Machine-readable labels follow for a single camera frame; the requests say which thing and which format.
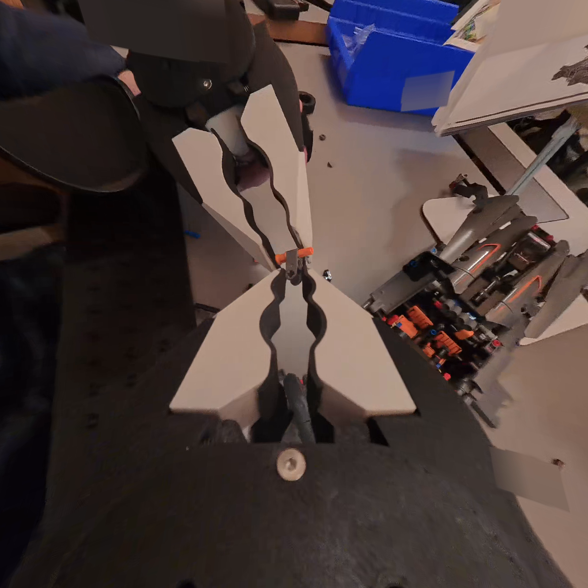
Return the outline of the small orange lego piece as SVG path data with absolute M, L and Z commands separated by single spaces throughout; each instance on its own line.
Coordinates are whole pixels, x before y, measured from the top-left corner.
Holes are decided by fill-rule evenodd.
M 293 286 L 297 286 L 302 282 L 302 275 L 303 270 L 306 267 L 306 262 L 311 260 L 313 254 L 313 247 L 291 249 L 283 254 L 276 254 L 275 263 L 277 266 L 285 266 L 286 279 Z

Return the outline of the grey lego car model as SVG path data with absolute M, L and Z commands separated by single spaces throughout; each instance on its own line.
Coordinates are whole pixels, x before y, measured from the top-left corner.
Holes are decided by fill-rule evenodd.
M 587 252 L 540 227 L 513 195 L 489 196 L 447 244 L 437 241 L 363 308 L 410 339 L 491 427 L 511 401 L 499 377 L 587 287 Z

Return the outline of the dark perforated panel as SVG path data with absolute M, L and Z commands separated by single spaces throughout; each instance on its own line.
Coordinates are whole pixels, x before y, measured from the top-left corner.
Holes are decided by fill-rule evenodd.
M 169 404 L 207 327 L 196 327 L 178 190 L 162 166 L 124 192 L 72 196 L 49 510 L 97 509 L 206 438 L 213 418 Z

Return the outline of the bright blue object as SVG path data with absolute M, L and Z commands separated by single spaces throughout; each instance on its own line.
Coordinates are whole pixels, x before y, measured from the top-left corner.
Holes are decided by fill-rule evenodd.
M 326 35 L 345 102 L 434 115 L 473 56 L 445 45 L 458 13 L 446 1 L 335 1 Z

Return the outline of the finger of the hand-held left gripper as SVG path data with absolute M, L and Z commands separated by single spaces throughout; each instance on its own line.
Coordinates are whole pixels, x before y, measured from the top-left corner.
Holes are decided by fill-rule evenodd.
M 298 150 L 272 85 L 254 92 L 244 107 L 232 107 L 206 123 L 226 146 L 249 145 L 268 164 L 270 188 L 286 214 L 299 256 L 313 255 L 312 215 L 306 156 Z
M 232 178 L 233 158 L 215 133 L 188 128 L 172 139 L 197 189 L 202 207 L 255 261 L 276 269 L 273 248 L 260 230 L 252 205 L 240 195 Z

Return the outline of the grey metal bar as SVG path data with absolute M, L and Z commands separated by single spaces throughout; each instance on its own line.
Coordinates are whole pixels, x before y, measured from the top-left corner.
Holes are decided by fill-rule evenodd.
M 560 127 L 558 127 L 546 146 L 533 159 L 519 179 L 506 191 L 507 195 L 520 195 L 526 186 L 533 180 L 540 169 L 553 158 L 556 152 L 564 146 L 567 140 L 580 128 L 577 119 L 571 115 Z

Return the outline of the black lego sub-assembly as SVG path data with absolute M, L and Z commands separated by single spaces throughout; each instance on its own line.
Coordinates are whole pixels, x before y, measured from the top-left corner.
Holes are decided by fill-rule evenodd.
M 476 209 L 483 209 L 489 200 L 488 188 L 479 183 L 470 182 L 463 174 L 459 174 L 449 184 L 449 190 L 453 196 L 469 199 Z

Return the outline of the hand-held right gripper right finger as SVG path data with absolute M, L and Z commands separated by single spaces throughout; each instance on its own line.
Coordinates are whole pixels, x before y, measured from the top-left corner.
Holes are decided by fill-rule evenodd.
M 310 416 L 336 428 L 413 415 L 415 401 L 372 315 L 313 269 L 303 271 L 303 297 L 315 338 L 306 373 Z

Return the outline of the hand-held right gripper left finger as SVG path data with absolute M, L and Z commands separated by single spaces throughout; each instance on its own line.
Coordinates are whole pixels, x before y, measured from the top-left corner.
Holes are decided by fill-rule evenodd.
M 169 409 L 231 420 L 255 442 L 280 442 L 291 414 L 273 337 L 281 327 L 286 272 L 274 270 L 221 310 L 205 334 Z

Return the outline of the lego instruction booklet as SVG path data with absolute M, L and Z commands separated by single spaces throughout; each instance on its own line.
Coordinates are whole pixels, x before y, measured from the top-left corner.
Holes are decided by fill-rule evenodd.
M 587 103 L 587 1 L 502 1 L 432 119 L 438 136 Z

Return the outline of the person's left forearm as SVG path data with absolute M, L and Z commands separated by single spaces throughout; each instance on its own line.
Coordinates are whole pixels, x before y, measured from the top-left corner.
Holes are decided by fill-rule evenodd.
M 1 100 L 37 96 L 68 84 L 107 76 L 140 95 L 126 59 L 92 40 L 66 16 L 1 3 Z

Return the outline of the person's dark blue clothing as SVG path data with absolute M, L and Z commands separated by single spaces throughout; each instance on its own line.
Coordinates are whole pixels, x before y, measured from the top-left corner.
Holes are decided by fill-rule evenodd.
M 45 503 L 65 251 L 1 262 L 1 556 L 19 557 Z

